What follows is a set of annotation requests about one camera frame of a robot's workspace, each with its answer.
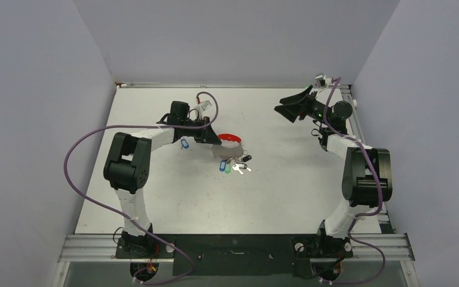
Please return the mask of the silver metal key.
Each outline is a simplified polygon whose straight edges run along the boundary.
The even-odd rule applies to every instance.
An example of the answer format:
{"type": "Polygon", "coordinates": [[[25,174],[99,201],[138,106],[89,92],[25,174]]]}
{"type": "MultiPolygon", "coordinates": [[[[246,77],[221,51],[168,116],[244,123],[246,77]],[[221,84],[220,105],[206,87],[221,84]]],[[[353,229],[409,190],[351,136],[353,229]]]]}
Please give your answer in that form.
{"type": "Polygon", "coordinates": [[[244,175],[246,172],[252,171],[246,163],[235,163],[232,165],[232,169],[241,175],[244,175]]]}

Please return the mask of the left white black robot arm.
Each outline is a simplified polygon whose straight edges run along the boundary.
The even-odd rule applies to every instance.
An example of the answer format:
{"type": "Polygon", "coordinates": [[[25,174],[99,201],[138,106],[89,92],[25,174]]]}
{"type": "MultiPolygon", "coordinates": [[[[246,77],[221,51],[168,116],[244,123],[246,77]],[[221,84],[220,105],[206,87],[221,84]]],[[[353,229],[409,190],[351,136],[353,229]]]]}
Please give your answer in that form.
{"type": "Polygon", "coordinates": [[[103,177],[115,190],[122,212],[131,217],[124,224],[119,242],[124,251],[148,257],[157,250],[143,196],[152,152],[186,138],[193,138],[200,144],[221,145],[210,125],[210,118],[203,114],[211,105],[208,100],[199,101],[194,106],[196,117],[191,119],[189,104],[174,101],[170,111],[155,126],[132,134],[118,132],[114,135],[103,177]]]}

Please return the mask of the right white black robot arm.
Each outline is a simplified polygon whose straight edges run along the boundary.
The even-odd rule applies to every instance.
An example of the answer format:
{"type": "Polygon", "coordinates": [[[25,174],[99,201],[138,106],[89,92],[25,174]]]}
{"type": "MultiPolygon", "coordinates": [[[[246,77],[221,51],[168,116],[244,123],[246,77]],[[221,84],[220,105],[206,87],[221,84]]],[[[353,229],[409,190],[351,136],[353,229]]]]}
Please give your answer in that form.
{"type": "Polygon", "coordinates": [[[333,105],[318,100],[320,90],[306,90],[280,99],[274,110],[291,123],[312,118],[319,125],[318,139],[322,149],[344,160],[342,200],[333,213],[321,222],[312,239],[296,241],[300,255],[335,258],[351,252],[349,233],[358,221],[375,215],[390,200],[391,156],[387,149],[363,144],[349,134],[346,121],[353,107],[344,100],[333,105]]]}

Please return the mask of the blue key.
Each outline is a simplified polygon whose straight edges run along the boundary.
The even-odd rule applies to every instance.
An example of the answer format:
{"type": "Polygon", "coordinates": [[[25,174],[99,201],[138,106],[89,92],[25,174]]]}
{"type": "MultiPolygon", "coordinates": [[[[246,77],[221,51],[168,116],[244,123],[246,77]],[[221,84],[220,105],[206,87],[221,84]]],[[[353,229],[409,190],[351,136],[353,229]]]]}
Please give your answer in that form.
{"type": "Polygon", "coordinates": [[[189,143],[186,138],[180,139],[181,149],[189,149],[189,143]]]}
{"type": "Polygon", "coordinates": [[[227,161],[226,160],[221,160],[219,163],[219,171],[220,172],[225,172],[227,168],[227,161]]]}

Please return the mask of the grey red keyring holder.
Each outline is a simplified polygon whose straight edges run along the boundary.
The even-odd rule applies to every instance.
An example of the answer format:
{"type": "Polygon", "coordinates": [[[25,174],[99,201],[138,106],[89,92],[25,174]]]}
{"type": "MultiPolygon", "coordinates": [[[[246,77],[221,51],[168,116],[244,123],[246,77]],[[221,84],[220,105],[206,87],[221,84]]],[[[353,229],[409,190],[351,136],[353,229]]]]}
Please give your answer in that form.
{"type": "Polygon", "coordinates": [[[221,144],[212,146],[214,157],[228,159],[239,158],[244,155],[241,137],[230,133],[221,133],[218,134],[218,139],[221,141],[221,144]]]}

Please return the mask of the green key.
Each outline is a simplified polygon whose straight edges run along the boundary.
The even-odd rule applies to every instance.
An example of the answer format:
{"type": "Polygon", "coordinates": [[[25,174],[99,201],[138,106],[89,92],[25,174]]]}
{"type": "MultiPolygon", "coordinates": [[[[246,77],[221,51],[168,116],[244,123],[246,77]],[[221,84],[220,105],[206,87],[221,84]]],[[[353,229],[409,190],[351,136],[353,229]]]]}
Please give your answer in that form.
{"type": "Polygon", "coordinates": [[[226,174],[231,173],[231,164],[230,164],[230,163],[228,163],[228,162],[225,163],[224,172],[225,172],[226,174]]]}

